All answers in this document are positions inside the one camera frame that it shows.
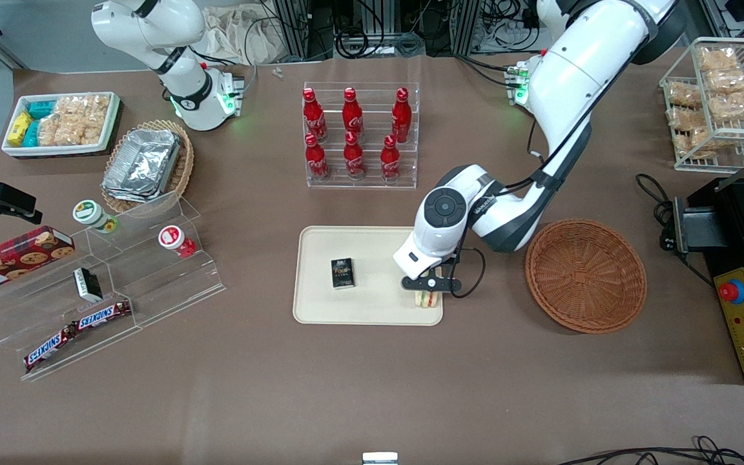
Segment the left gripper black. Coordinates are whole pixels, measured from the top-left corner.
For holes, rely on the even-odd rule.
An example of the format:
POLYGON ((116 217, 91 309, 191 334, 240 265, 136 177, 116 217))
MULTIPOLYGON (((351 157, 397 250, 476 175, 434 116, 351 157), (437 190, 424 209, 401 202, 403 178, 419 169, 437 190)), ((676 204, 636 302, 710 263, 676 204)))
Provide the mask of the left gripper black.
MULTIPOLYGON (((460 261, 460 256, 453 255, 446 259, 446 261, 441 262, 436 267, 431 267, 428 270, 425 270, 420 274, 420 278, 434 278, 434 279, 454 279, 455 274, 455 268, 457 267, 458 262, 460 261)), ((414 305, 419 305, 419 292, 418 291, 411 291, 411 295, 413 295, 413 303, 414 305)), ((439 292, 438 293, 438 304, 442 305, 444 298, 447 294, 445 292, 439 292)))

